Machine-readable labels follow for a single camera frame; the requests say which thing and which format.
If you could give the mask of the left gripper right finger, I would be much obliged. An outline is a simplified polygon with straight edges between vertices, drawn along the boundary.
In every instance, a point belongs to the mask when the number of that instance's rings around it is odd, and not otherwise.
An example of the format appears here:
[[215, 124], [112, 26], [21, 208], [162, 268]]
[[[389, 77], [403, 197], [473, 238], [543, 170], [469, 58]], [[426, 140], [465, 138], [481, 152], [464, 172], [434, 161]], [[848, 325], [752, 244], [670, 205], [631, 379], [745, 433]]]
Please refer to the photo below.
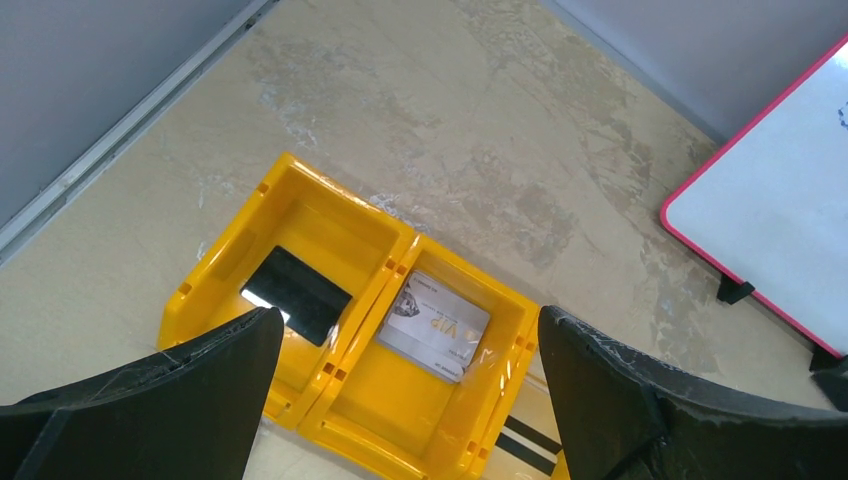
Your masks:
[[847, 417], [741, 392], [541, 309], [540, 357], [574, 479], [843, 479]]

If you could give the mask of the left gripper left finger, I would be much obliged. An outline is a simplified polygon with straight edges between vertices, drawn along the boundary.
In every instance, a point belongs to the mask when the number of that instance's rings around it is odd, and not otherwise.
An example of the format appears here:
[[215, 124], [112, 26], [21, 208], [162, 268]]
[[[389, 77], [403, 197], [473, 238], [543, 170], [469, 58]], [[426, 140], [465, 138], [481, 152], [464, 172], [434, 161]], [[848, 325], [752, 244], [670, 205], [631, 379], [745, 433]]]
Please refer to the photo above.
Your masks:
[[194, 339], [1, 409], [5, 479], [239, 479], [284, 321], [256, 308]]

